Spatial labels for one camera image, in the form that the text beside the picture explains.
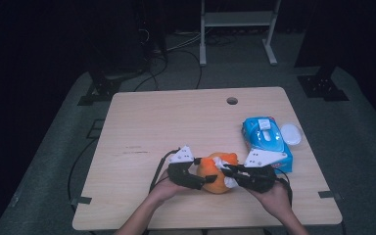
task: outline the white lid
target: white lid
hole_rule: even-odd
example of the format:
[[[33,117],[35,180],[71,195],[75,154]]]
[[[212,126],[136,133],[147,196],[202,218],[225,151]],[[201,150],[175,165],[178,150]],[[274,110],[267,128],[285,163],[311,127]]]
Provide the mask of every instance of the white lid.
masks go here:
[[[280,132],[282,133],[283,140],[286,144],[297,145],[301,143],[302,135],[297,126],[291,123],[284,124],[280,129]]]

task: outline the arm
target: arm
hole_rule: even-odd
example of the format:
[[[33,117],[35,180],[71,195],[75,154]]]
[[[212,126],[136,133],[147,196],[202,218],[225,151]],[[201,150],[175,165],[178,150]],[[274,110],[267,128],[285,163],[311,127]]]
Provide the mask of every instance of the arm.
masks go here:
[[[272,189],[263,194],[252,190],[248,191],[261,202],[267,212],[286,227],[290,235],[309,234],[292,211],[287,190],[280,182],[276,182]]]
[[[114,235],[141,235],[151,221],[155,210],[166,200],[185,190],[189,189],[172,183],[165,170],[152,192]]]

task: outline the hole in table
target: hole in table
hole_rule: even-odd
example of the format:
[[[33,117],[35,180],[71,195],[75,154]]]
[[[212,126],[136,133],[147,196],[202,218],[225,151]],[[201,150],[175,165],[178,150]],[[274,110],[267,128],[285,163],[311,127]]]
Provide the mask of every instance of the hole in table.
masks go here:
[[[227,98],[227,103],[229,105],[237,105],[237,103],[239,103],[239,101],[235,97],[228,97]]]

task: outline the wet wipes package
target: wet wipes package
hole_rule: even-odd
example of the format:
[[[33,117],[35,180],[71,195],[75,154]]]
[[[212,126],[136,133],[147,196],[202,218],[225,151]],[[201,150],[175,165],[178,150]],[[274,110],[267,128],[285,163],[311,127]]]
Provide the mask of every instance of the wet wipes package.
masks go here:
[[[269,152],[284,153],[286,158],[272,163],[275,168],[284,172],[292,172],[293,156],[282,137],[273,117],[249,117],[243,122],[242,133],[248,148],[260,149]]]

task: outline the orange object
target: orange object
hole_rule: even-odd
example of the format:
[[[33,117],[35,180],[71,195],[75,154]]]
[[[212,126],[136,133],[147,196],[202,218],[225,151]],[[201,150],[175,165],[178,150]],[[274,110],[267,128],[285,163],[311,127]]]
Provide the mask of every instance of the orange object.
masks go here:
[[[205,177],[207,175],[217,175],[214,183],[207,183],[203,186],[204,189],[211,193],[222,194],[227,192],[230,188],[225,186],[224,178],[225,175],[215,166],[213,158],[220,157],[223,161],[228,162],[231,165],[237,165],[237,155],[234,153],[213,153],[208,157],[201,158],[201,162],[197,168],[197,175]]]

